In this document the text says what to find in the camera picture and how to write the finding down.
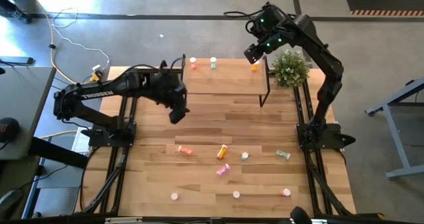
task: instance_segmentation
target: desk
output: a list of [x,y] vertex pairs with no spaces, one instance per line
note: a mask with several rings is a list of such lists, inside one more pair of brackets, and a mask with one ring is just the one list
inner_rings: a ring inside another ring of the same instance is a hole
[[0,75],[0,118],[16,119],[21,131],[0,151],[0,160],[18,160],[28,154],[56,70],[52,67],[3,69],[6,73]]
[[[112,67],[109,79],[124,70]],[[324,75],[311,70],[309,76],[316,106]],[[140,98],[136,140],[129,152],[119,215],[288,217],[297,205],[311,215],[305,161],[295,130],[293,90],[274,82],[271,88],[263,108],[251,96],[190,95],[187,107],[191,112],[177,125],[170,124],[168,109]],[[117,115],[120,104],[120,97],[106,97],[100,111]],[[334,121],[331,109],[327,121]],[[216,155],[222,144],[229,149],[220,161]],[[179,145],[192,149],[193,156],[179,154]],[[277,149],[291,153],[290,160],[277,157]],[[105,181],[110,152],[110,148],[99,148],[88,164],[83,184],[85,205]],[[248,160],[240,159],[242,152],[249,153]],[[332,150],[322,153],[329,186],[346,208],[355,212],[342,157]],[[216,171],[225,163],[231,169],[218,177]],[[280,196],[284,188],[291,190],[291,197]],[[109,207],[114,187],[111,191]],[[241,193],[240,198],[233,198],[234,191]],[[171,200],[173,192],[179,193],[178,201]],[[322,197],[321,189],[317,193]]]
[[209,59],[198,58],[192,69],[189,58],[185,59],[183,81],[189,94],[209,95],[259,95],[263,106],[269,92],[268,63],[259,60],[257,71],[252,71],[246,59],[218,59],[212,70]]

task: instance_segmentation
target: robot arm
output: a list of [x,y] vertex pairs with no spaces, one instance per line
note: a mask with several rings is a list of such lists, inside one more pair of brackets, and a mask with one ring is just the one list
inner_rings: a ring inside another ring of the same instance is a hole
[[54,115],[57,119],[69,120],[73,117],[100,125],[110,131],[123,130],[123,117],[110,117],[92,108],[82,101],[112,95],[123,97],[146,97],[170,107],[170,121],[178,123],[189,110],[186,108],[187,89],[177,74],[169,70],[159,70],[151,75],[145,69],[131,67],[114,80],[96,84],[69,85],[54,94]]
[[270,54],[277,48],[289,44],[300,46],[306,50],[325,74],[325,81],[318,92],[318,106],[314,117],[309,121],[310,136],[318,139],[325,126],[325,115],[330,104],[342,87],[341,78],[343,66],[327,49],[318,36],[311,18],[307,15],[287,15],[277,6],[265,4],[253,19],[251,15],[250,28],[246,29],[258,39],[258,44],[252,44],[244,55],[250,63],[259,60],[263,53]]

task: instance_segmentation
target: wooden table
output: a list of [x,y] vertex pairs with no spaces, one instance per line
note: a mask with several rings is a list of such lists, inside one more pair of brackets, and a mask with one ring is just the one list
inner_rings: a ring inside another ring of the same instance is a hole
[[[109,79],[125,69],[112,67]],[[311,70],[309,76],[316,107],[324,75]],[[305,161],[295,131],[293,90],[274,82],[271,88],[263,108],[249,95],[190,95],[187,107],[191,112],[177,125],[170,124],[169,109],[140,98],[136,141],[130,149],[119,215],[288,217],[297,205],[311,215]],[[117,115],[120,104],[120,97],[104,98],[100,111]],[[327,122],[333,121],[330,109]],[[216,155],[222,144],[229,149],[220,161]],[[192,149],[193,155],[179,154],[179,145]],[[289,152],[290,160],[276,156],[277,149]],[[100,148],[90,160],[83,184],[85,205],[105,181],[110,152],[110,148]],[[250,155],[245,161],[240,159],[242,152]],[[332,150],[322,153],[329,186],[346,208],[355,212],[342,157]],[[216,171],[226,163],[231,169],[219,177]],[[291,190],[291,197],[280,196],[284,188]],[[241,193],[240,198],[233,198],[234,191]],[[171,200],[174,192],[180,195],[178,201]],[[320,188],[317,193],[322,199]],[[109,196],[109,207],[113,196]]]
[[191,68],[189,58],[185,60],[183,82],[189,94],[258,95],[261,107],[268,97],[270,80],[266,57],[258,61],[256,71],[252,71],[246,59],[218,58],[214,70],[209,58],[197,58],[196,69]]

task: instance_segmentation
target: green plant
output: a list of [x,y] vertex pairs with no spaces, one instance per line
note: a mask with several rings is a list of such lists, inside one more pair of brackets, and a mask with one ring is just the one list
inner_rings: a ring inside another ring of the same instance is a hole
[[277,55],[272,63],[275,67],[276,81],[284,87],[298,87],[307,79],[309,62],[301,52],[286,50]]

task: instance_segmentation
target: gray floor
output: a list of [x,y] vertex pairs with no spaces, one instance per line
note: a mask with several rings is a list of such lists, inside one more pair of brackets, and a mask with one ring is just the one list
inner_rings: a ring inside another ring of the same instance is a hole
[[[294,12],[293,0],[40,0],[51,12],[77,7],[81,13],[122,15],[253,12],[267,1],[288,13]],[[27,11],[40,11],[31,2],[17,3]],[[313,16],[350,16],[345,0],[300,0],[300,3],[303,12]],[[423,23],[316,23],[316,26],[321,40],[330,45],[330,51],[345,67],[343,88],[334,102],[334,110],[343,132],[357,139],[346,149],[357,212],[381,212],[388,219],[424,222],[424,175],[394,181],[386,179],[384,172],[400,168],[401,163],[384,116],[367,117],[364,113],[366,108],[387,98],[409,80],[424,76]],[[50,66],[47,48],[50,31],[45,19],[22,25],[0,18],[0,28],[0,55],[32,56],[36,66]],[[141,62],[158,64],[182,53],[197,57],[242,58],[242,52],[255,41],[244,31],[242,21],[79,20],[62,31],[75,42],[103,49],[114,66]],[[105,65],[105,58],[99,53],[85,51],[66,41],[56,42],[56,45],[57,65],[75,80],[87,77],[91,67]],[[54,85],[64,86],[57,80]],[[39,126],[37,136],[75,129],[54,119],[54,91],[54,88],[50,91],[40,120],[43,128]],[[424,101],[424,93],[418,100]],[[99,100],[89,103],[92,107],[99,107],[99,104]],[[406,149],[412,163],[423,163],[424,148]],[[57,187],[57,182],[51,182],[45,187]],[[44,215],[69,213],[74,206],[75,192],[75,188],[44,188],[36,210]],[[48,200],[53,197],[61,197],[60,203],[48,209]]]

